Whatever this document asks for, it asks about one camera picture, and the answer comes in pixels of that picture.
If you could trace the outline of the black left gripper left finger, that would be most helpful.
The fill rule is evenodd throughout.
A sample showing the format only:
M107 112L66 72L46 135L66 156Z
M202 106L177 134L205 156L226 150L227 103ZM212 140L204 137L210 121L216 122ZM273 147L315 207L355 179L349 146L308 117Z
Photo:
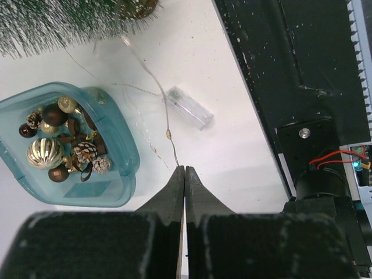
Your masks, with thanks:
M180 278L185 169L133 212L39 212L19 228L2 278Z

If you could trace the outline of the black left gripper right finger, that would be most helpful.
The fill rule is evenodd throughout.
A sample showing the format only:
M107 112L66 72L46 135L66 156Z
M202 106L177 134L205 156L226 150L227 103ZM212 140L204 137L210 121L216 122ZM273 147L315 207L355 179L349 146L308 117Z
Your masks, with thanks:
M190 278L358 278L342 231L324 214L238 214L185 170Z

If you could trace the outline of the clear battery box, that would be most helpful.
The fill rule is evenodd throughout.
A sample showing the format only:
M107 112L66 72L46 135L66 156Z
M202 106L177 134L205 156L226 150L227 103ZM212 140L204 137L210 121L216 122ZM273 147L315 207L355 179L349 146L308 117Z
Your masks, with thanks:
M163 102L199 131L202 131L214 117L209 110L178 86L165 92Z

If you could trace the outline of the small green christmas tree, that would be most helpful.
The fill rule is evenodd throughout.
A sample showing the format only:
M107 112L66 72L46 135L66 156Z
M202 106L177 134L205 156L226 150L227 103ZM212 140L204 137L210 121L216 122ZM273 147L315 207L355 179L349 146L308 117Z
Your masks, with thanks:
M160 1L1 1L1 56L22 58L139 31Z

